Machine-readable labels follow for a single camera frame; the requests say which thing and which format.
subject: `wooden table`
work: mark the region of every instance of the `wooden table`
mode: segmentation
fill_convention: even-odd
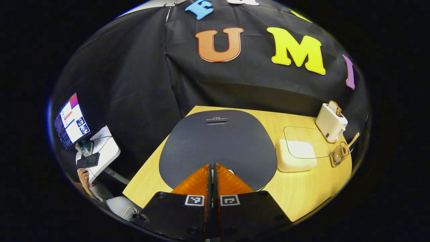
[[[195,106],[188,115],[223,109],[229,108]],[[244,111],[255,116],[266,128],[275,147],[279,140],[284,138],[284,127],[318,128],[315,125],[316,118],[313,117],[247,109],[232,110]],[[161,151],[166,140],[167,137],[123,191],[125,196],[141,208],[145,207],[156,192],[172,191],[172,188],[164,183],[158,170]],[[345,141],[343,136],[336,143],[328,143],[330,150],[333,150],[341,141]],[[350,178],[351,169],[351,156],[335,168],[331,166],[329,157],[318,158],[318,165],[310,171],[282,172],[277,169],[274,177],[263,190],[272,195],[291,221],[296,221],[337,193]]]

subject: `table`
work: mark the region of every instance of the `table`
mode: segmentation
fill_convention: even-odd
[[[120,182],[128,184],[129,181],[126,178],[120,176],[118,173],[108,167],[108,165],[113,162],[121,153],[121,150],[112,137],[109,128],[104,126],[99,132],[93,135],[90,140],[94,142],[93,153],[98,151],[100,153],[100,157],[98,158],[97,166],[87,168],[87,170],[90,170],[88,184],[91,184],[102,171],[105,171]],[[81,151],[76,153],[76,162],[81,159],[81,155]]]
[[[195,106],[187,116],[202,111],[223,109],[231,108]],[[314,117],[248,109],[232,110],[244,111],[255,116],[263,124],[274,147],[284,137],[284,127],[318,128]],[[145,207],[156,192],[172,191],[172,188],[164,183],[158,170],[160,154],[167,137],[123,191],[125,196],[141,208]],[[345,142],[343,136],[336,143],[327,144],[330,150],[333,150],[341,141]],[[329,157],[317,160],[318,165],[310,171],[282,172],[277,169],[272,180],[263,188],[272,195],[291,221],[296,221],[336,194],[351,176],[351,156],[335,168],[331,166]]]

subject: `computer screen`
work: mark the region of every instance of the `computer screen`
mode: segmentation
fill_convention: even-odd
[[[82,115],[77,94],[63,106],[54,122],[58,136],[67,149],[89,133],[89,128]]]

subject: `yellow letter m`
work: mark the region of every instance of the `yellow letter m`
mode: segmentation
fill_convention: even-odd
[[[275,38],[276,54],[272,57],[273,63],[290,65],[291,60],[287,57],[288,50],[296,66],[300,67],[308,56],[308,61],[304,65],[306,69],[321,75],[326,74],[321,56],[321,42],[317,39],[305,35],[299,44],[285,29],[270,27],[267,31]]]

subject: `black keyboard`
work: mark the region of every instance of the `black keyboard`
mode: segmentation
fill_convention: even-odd
[[[79,159],[78,162],[76,163],[76,169],[97,166],[99,157],[100,157],[100,153],[97,152],[85,158]]]

